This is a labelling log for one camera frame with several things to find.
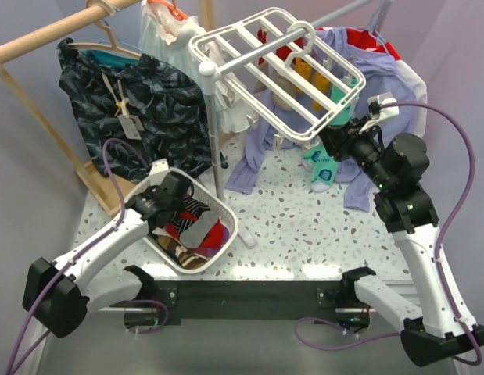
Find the black striped sock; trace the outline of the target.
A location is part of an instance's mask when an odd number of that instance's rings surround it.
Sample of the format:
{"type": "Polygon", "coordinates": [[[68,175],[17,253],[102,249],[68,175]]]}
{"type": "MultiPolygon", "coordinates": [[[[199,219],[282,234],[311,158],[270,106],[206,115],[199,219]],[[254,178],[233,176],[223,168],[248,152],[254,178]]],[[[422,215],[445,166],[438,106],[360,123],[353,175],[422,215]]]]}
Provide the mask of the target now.
{"type": "Polygon", "coordinates": [[[173,238],[179,238],[179,235],[191,227],[204,212],[209,212],[210,207],[191,196],[183,199],[184,211],[177,214],[171,223],[165,227],[168,234],[173,238]]]}

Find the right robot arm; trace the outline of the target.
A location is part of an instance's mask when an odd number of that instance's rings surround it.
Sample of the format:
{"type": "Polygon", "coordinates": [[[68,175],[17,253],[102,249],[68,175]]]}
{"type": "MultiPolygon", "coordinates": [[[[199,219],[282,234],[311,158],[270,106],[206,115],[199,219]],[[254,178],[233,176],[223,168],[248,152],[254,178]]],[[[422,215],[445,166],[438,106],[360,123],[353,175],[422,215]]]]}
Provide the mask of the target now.
{"type": "Polygon", "coordinates": [[[423,367],[484,346],[484,326],[469,312],[437,243],[439,218],[419,181],[429,166],[424,141],[409,133],[388,145],[364,120],[326,127],[319,137],[337,161],[352,159],[379,189],[375,210],[407,263],[419,303],[408,302],[364,266],[343,273],[335,300],[376,310],[400,335],[411,362],[423,367]]]}

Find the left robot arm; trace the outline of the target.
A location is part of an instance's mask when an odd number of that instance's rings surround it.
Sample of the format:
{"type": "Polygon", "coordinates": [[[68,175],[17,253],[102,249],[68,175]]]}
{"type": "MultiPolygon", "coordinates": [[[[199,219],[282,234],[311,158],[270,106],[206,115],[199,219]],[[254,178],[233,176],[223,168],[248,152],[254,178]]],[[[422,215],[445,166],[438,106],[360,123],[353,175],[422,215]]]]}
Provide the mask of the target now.
{"type": "Polygon", "coordinates": [[[75,249],[54,261],[37,259],[28,270],[23,308],[64,338],[98,309],[128,301],[148,305],[155,280],[139,266],[114,270],[99,285],[92,281],[123,250],[184,212],[183,199],[193,190],[189,177],[169,172],[161,183],[132,195],[118,216],[75,249]]]}

